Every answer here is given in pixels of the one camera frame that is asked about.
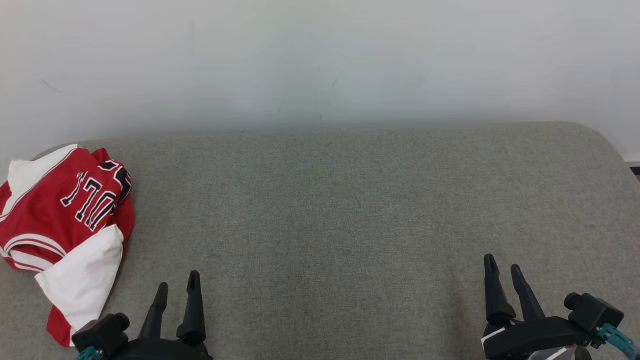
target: white wall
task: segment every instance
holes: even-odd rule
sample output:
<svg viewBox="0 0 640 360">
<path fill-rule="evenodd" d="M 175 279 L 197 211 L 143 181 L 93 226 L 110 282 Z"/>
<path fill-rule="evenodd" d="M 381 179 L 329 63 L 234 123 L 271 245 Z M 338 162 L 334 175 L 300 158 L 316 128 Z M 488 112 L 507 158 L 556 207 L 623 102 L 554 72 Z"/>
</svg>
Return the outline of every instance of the white wall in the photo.
<svg viewBox="0 0 640 360">
<path fill-rule="evenodd" d="M 0 171 L 89 138 L 491 118 L 631 158 L 639 114 L 636 0 L 0 0 Z"/>
</svg>

